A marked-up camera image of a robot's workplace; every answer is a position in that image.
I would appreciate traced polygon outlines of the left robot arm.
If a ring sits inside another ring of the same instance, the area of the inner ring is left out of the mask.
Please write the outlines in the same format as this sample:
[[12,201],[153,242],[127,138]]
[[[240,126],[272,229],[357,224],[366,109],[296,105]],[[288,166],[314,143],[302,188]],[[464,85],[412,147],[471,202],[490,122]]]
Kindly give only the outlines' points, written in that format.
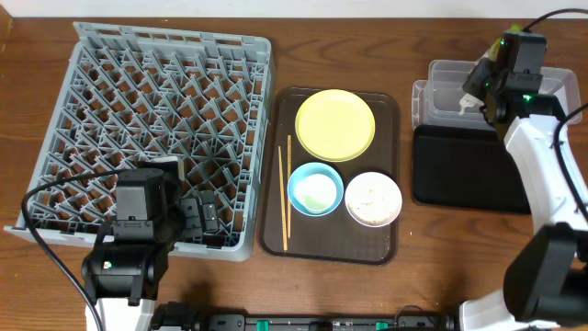
[[214,232],[214,194],[183,198],[184,163],[176,156],[139,162],[116,185],[116,215],[100,226],[82,264],[89,313],[101,330],[203,330],[206,322],[186,302],[157,304],[159,284],[175,244]]

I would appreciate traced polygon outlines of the white bowl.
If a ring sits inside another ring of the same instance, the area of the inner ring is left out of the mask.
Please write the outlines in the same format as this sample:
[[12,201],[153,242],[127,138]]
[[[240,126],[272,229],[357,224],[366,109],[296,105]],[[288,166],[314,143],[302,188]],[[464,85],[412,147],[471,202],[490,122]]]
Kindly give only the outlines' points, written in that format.
[[401,213],[402,195],[389,176],[365,172],[354,177],[345,189],[345,207],[351,217],[366,227],[393,223]]

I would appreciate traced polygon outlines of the white napkin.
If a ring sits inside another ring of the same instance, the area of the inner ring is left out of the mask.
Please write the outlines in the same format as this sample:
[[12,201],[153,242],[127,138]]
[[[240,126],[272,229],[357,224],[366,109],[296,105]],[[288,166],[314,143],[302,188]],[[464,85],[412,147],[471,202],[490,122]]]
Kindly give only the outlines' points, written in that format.
[[480,106],[482,103],[479,99],[474,97],[471,94],[465,94],[459,101],[459,115],[464,115],[466,113],[476,113],[479,111]]

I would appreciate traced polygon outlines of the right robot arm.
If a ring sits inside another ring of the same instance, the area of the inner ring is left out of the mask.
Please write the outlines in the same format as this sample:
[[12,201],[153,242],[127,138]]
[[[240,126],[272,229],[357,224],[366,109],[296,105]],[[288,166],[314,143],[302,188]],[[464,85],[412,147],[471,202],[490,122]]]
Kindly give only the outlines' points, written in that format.
[[462,108],[478,107],[522,179],[534,236],[506,270],[503,286],[462,303],[462,330],[547,330],[587,322],[587,186],[568,142],[558,98],[542,94],[544,36],[506,30],[476,62]]

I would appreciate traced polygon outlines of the light blue bowl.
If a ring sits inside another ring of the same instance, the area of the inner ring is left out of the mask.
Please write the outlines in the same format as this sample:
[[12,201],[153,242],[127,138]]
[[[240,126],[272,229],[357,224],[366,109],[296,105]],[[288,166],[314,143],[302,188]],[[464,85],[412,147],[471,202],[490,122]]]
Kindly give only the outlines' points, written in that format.
[[338,172],[320,162],[310,162],[296,168],[288,185],[293,208],[311,217],[324,216],[334,211],[343,200],[344,192],[344,183]]

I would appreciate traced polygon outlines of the green snack wrapper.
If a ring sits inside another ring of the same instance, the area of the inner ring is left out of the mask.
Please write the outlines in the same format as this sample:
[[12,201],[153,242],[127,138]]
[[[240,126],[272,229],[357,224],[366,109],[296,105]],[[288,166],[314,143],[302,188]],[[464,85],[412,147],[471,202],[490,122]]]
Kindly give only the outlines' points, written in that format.
[[[519,25],[512,25],[507,31],[508,32],[521,32],[523,29]],[[482,58],[487,58],[490,61],[495,62],[501,46],[503,45],[503,38],[499,37],[492,46],[482,55]]]

